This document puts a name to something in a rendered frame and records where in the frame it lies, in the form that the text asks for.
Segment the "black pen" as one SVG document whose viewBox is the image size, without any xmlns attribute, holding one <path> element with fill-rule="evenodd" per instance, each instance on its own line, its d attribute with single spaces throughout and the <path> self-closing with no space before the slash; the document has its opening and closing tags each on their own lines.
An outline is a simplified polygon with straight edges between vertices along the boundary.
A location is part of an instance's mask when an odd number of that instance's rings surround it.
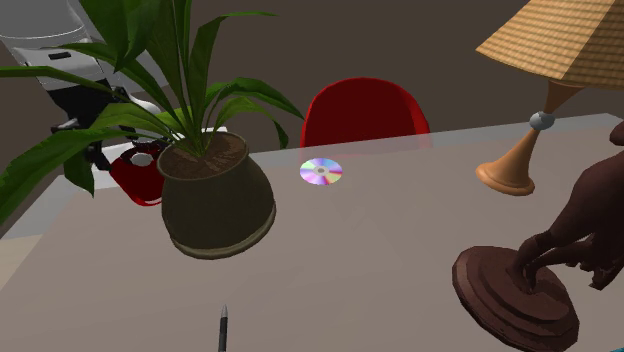
<svg viewBox="0 0 624 352">
<path fill-rule="evenodd" d="M 224 305 L 221 309 L 221 314 L 220 314 L 217 352 L 227 351 L 227 337 L 228 337 L 228 307 Z"/>
</svg>

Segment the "green plant in brown pot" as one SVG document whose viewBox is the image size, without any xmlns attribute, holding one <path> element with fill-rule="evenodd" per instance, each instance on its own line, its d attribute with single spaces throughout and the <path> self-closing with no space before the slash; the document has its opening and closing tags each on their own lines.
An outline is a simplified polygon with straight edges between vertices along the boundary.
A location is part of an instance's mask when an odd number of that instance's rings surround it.
<svg viewBox="0 0 624 352">
<path fill-rule="evenodd" d="M 53 54 L 105 61 L 141 86 L 161 107 L 153 113 L 103 81 L 47 64 L 0 67 L 0 78 L 46 77 L 65 82 L 72 101 L 84 101 L 85 127 L 57 127 L 0 174 L 0 222 L 39 181 L 62 168 L 74 185 L 92 191 L 87 148 L 121 135 L 163 144 L 153 163 L 163 177 L 161 213 L 174 246 L 187 256 L 215 260 L 258 243 L 276 217 L 271 184 L 250 157 L 246 141 L 223 130 L 240 113 L 294 105 L 265 82 L 239 77 L 210 83 L 208 70 L 219 19 L 190 27 L 192 0 L 80 0 L 101 34 Z"/>
</svg>

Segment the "shiny compact disc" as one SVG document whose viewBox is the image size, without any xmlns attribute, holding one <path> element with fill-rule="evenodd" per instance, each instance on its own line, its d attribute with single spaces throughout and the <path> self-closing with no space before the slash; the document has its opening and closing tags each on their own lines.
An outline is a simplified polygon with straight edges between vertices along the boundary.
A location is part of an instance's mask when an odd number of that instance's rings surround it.
<svg viewBox="0 0 624 352">
<path fill-rule="evenodd" d="M 342 174 L 342 167 L 328 158 L 312 158 L 300 167 L 301 178 L 314 185 L 333 184 L 342 177 Z"/>
</svg>

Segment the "grey table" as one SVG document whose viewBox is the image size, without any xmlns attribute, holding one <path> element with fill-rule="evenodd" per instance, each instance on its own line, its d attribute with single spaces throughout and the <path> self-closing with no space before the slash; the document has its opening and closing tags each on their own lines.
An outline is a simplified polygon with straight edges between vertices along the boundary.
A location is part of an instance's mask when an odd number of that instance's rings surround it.
<svg viewBox="0 0 624 352">
<path fill-rule="evenodd" d="M 259 153 L 277 203 L 269 233 L 221 260 L 178 251 L 159 207 L 117 188 L 76 192 L 0 289 L 0 352 L 514 352 L 482 330 L 452 286 L 475 245 L 515 248 L 546 230 L 580 173 L 617 149 L 616 117 L 563 118 L 511 197 L 477 165 L 525 133 L 506 125 Z M 330 185 L 300 176 L 328 158 Z"/>
</svg>

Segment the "dark brown figure on round base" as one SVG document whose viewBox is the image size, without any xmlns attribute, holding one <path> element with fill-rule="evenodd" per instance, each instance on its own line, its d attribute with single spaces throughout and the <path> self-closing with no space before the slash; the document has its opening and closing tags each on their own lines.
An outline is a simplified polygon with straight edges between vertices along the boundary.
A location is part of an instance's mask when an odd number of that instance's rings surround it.
<svg viewBox="0 0 624 352">
<path fill-rule="evenodd" d="M 602 290 L 624 269 L 624 121 L 609 140 L 621 152 L 584 170 L 550 228 L 512 250 L 475 246 L 452 267 L 455 292 L 472 318 L 524 352 L 565 352 L 580 321 L 551 266 L 592 275 Z"/>
</svg>

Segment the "red round cup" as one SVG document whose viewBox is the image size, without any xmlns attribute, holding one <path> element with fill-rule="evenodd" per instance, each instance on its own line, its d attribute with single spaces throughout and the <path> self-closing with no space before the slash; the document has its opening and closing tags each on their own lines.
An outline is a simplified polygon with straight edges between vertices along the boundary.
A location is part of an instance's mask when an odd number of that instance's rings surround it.
<svg viewBox="0 0 624 352">
<path fill-rule="evenodd" d="M 161 152 L 157 143 L 137 145 L 111 164 L 111 177 L 138 205 L 154 206 L 161 202 L 164 177 L 157 168 Z"/>
</svg>

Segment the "wooden lamp with woven shade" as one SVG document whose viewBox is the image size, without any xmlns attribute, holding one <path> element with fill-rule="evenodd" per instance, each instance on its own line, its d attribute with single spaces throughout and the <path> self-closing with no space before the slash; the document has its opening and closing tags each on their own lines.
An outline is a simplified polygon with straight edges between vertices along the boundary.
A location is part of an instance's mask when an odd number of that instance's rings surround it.
<svg viewBox="0 0 624 352">
<path fill-rule="evenodd" d="M 553 126 L 554 112 L 588 87 L 624 90 L 624 0 L 529 0 L 476 51 L 548 80 L 544 107 L 531 116 L 527 134 L 476 168 L 491 189 L 529 195 L 532 152 L 540 132 Z"/>
</svg>

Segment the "red chair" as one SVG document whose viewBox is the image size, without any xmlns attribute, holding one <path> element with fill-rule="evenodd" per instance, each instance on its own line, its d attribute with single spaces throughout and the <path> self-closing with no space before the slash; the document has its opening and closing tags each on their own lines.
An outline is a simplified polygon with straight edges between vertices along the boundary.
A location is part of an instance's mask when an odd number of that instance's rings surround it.
<svg viewBox="0 0 624 352">
<path fill-rule="evenodd" d="M 302 126 L 302 147 L 428 134 L 416 99 L 382 79 L 352 77 L 323 88 Z"/>
</svg>

